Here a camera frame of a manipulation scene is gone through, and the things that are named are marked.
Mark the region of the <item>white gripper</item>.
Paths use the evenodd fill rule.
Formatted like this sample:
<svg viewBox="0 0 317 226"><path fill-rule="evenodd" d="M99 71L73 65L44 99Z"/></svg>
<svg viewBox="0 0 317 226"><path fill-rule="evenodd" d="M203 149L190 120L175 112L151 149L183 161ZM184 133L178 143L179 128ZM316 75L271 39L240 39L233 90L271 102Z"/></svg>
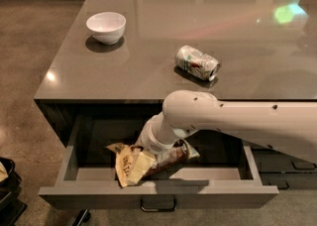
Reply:
<svg viewBox="0 0 317 226"><path fill-rule="evenodd" d="M127 185L136 185L160 155L171 149L176 141L185 137L185 131L173 128L162 113L153 116L143 127L136 142L141 149L133 149L132 165L127 176Z"/></svg>

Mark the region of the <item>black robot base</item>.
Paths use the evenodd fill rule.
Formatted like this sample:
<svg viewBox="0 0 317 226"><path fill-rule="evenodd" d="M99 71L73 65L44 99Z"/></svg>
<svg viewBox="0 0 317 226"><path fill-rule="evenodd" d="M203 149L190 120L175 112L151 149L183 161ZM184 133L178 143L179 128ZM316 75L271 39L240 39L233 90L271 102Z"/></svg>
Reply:
<svg viewBox="0 0 317 226"><path fill-rule="evenodd" d="M22 179L15 172L15 163L1 157L0 180L0 226L15 226L15 223L27 209L19 199Z"/></svg>

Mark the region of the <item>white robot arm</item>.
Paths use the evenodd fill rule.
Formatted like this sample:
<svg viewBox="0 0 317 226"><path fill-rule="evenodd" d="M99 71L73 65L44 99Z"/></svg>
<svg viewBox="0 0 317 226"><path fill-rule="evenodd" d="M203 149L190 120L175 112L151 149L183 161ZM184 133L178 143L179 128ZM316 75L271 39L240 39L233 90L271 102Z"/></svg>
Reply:
<svg viewBox="0 0 317 226"><path fill-rule="evenodd" d="M317 163L317 102L221 101L207 92L170 93L136 145L160 155L198 131L218 131Z"/></svg>

